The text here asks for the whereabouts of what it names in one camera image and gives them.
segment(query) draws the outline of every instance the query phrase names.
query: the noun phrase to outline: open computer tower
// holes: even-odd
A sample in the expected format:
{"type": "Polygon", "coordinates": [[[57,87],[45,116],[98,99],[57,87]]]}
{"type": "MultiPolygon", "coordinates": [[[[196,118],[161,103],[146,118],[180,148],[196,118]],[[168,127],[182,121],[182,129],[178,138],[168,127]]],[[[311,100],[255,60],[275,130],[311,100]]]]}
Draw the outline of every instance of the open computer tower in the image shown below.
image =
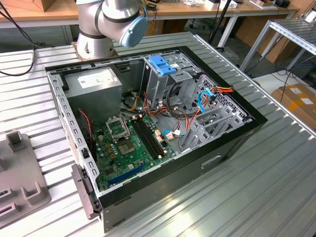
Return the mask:
{"type": "Polygon", "coordinates": [[[230,158],[267,119],[187,47],[46,68],[104,231],[230,158]]]}

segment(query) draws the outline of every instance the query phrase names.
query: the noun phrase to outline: ram slot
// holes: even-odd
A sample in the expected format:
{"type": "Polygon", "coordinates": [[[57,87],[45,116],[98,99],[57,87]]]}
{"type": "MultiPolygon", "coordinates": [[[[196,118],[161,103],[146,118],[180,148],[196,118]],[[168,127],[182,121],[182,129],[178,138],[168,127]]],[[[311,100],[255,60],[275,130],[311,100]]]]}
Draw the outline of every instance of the ram slot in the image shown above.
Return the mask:
{"type": "Polygon", "coordinates": [[[160,156],[164,155],[164,152],[162,148],[160,147],[159,143],[156,141],[156,139],[151,134],[148,127],[145,125],[145,123],[142,120],[133,120],[132,126],[137,132],[138,136],[144,143],[145,147],[149,151],[150,155],[153,159],[157,159],[160,156]]]}

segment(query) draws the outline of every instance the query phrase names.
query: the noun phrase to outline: motherboard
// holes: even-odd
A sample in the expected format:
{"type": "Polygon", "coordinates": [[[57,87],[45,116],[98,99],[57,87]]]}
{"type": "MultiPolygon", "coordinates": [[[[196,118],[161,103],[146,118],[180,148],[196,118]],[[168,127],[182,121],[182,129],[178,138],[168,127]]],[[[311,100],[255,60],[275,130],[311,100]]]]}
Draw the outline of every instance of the motherboard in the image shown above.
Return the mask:
{"type": "Polygon", "coordinates": [[[150,116],[111,119],[93,133],[101,191],[176,156],[150,116]]]}

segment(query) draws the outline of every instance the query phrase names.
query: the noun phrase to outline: expansion slot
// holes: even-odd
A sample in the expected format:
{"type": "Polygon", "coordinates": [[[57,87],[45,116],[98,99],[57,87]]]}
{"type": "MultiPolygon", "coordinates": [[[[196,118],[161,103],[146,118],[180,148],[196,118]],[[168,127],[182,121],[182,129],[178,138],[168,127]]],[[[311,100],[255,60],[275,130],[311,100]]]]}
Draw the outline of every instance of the expansion slot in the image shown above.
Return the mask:
{"type": "Polygon", "coordinates": [[[137,132],[138,136],[144,143],[153,159],[161,158],[165,152],[160,147],[159,143],[153,137],[149,128],[140,119],[132,120],[132,126],[137,132]]]}
{"type": "Polygon", "coordinates": [[[118,183],[124,179],[127,179],[128,177],[132,176],[133,174],[137,174],[139,173],[142,169],[143,169],[143,166],[145,165],[146,163],[143,163],[142,165],[140,165],[139,167],[136,167],[135,169],[132,169],[130,170],[129,172],[126,172],[125,174],[122,174],[114,179],[111,179],[110,181],[108,181],[108,184],[111,185],[111,184],[115,184],[115,183],[118,183]]]}

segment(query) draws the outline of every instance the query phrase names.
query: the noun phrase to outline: chipset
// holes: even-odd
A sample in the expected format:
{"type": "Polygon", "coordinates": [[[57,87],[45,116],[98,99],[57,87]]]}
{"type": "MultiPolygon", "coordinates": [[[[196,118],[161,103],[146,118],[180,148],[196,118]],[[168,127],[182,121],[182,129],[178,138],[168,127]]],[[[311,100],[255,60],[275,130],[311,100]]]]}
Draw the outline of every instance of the chipset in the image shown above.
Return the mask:
{"type": "Polygon", "coordinates": [[[128,139],[118,142],[117,147],[119,148],[119,151],[122,155],[127,155],[135,151],[133,143],[128,139]]]}

